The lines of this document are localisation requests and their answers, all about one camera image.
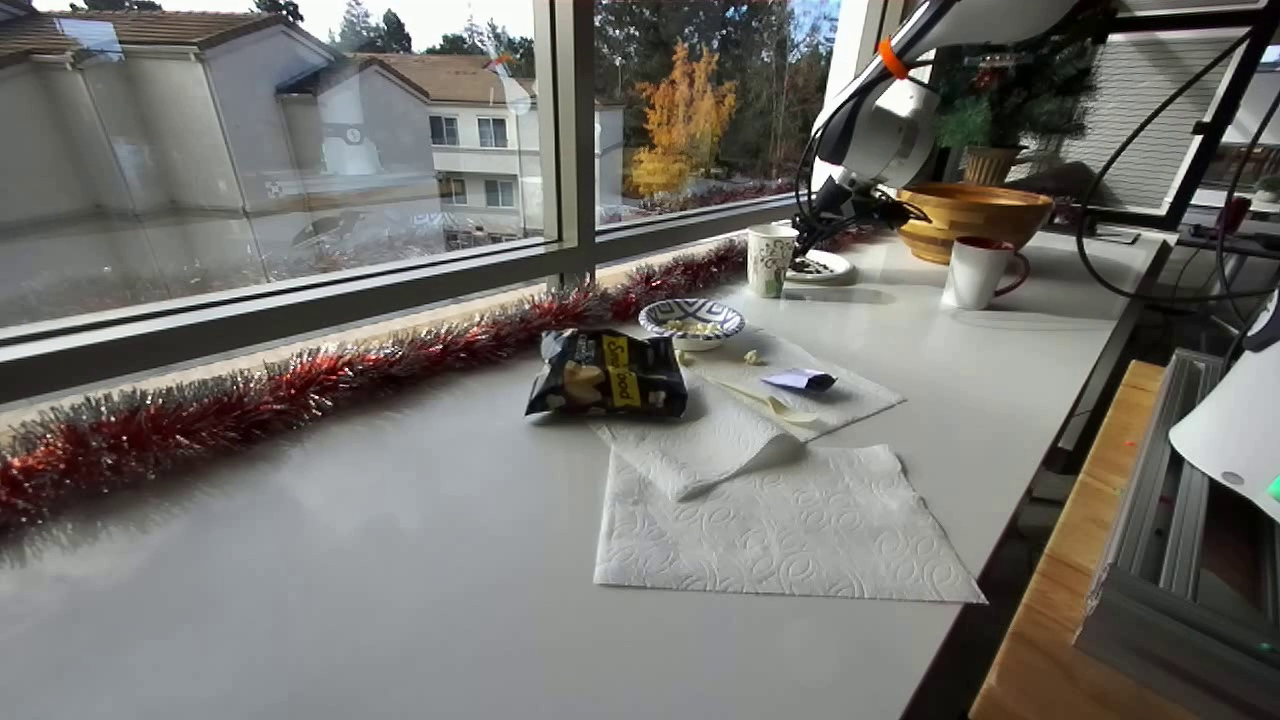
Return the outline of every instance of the roof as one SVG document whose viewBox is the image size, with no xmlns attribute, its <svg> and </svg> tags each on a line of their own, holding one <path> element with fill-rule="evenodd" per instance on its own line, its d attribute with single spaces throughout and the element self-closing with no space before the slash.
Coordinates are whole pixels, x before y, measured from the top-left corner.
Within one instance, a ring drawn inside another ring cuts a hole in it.
<svg viewBox="0 0 1280 720">
<path fill-rule="evenodd" d="M 210 47 L 257 28 L 285 22 L 278 15 L 263 12 L 43 12 L 35 21 L 5 28 L 0 56 L 77 51 L 79 43 L 55 28 L 61 21 L 113 22 L 115 43 L 187 47 Z"/>
<path fill-rule="evenodd" d="M 290 85 L 285 94 L 321 94 L 352 70 L 385 66 L 398 85 L 435 104 L 509 104 L 501 70 L 482 56 L 405 56 L 405 51 L 352 51 L 328 66 L 317 66 Z"/>
<path fill-rule="evenodd" d="M 380 60 L 408 85 L 422 87 L 435 104 L 503 104 L 503 80 L 482 56 L 398 56 L 375 51 L 360 60 Z"/>
</svg>

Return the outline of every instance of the snack bag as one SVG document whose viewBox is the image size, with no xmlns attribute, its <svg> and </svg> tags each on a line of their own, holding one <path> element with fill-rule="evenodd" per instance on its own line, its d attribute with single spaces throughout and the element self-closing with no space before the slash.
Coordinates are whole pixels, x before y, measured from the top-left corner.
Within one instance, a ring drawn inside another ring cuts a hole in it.
<svg viewBox="0 0 1280 720">
<path fill-rule="evenodd" d="M 680 415 L 688 403 L 672 336 L 634 338 L 606 329 L 545 336 L 545 371 L 533 378 L 533 411 L 579 415 Z"/>
</svg>

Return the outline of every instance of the cup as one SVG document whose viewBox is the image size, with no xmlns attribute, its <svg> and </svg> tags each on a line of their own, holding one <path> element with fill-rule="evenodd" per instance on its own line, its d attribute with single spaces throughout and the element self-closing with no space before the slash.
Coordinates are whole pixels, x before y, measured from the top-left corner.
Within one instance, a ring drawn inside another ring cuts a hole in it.
<svg viewBox="0 0 1280 720">
<path fill-rule="evenodd" d="M 1028 261 L 1019 257 L 1019 247 L 1011 238 L 956 236 L 943 308 L 980 311 L 992 305 L 992 294 L 1006 294 L 1025 280 L 1028 280 Z"/>
<path fill-rule="evenodd" d="M 757 294 L 778 298 L 787 284 L 787 268 L 800 238 L 787 223 L 769 223 L 749 233 L 749 289 Z"/>
</svg>

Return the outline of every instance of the plate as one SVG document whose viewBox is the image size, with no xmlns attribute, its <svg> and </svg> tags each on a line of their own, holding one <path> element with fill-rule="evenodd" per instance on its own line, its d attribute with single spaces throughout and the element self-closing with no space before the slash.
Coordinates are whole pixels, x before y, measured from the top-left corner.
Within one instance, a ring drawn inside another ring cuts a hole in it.
<svg viewBox="0 0 1280 720">
<path fill-rule="evenodd" d="M 638 322 L 676 336 L 683 349 L 716 349 L 744 329 L 744 314 L 699 294 L 676 294 L 642 305 Z"/>
<path fill-rule="evenodd" d="M 843 284 L 852 274 L 852 261 L 837 251 L 803 251 L 803 268 L 787 268 L 787 284 Z"/>
</svg>

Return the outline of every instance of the tinsel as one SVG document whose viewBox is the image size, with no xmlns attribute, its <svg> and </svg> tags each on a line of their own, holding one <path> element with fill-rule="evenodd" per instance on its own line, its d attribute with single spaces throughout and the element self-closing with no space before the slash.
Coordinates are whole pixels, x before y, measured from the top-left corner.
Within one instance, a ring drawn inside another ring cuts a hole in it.
<svg viewBox="0 0 1280 720">
<path fill-rule="evenodd" d="M 244 452 L 336 407 L 528 350 L 539 332 L 634 319 L 658 294 L 707 290 L 744 272 L 744 244 L 638 268 L 620 289 L 548 290 L 491 308 L 466 329 L 422 329 L 375 344 L 307 349 L 290 359 L 175 387 L 85 396 L 19 424 L 0 459 L 0 535 L 147 489 Z"/>
</svg>

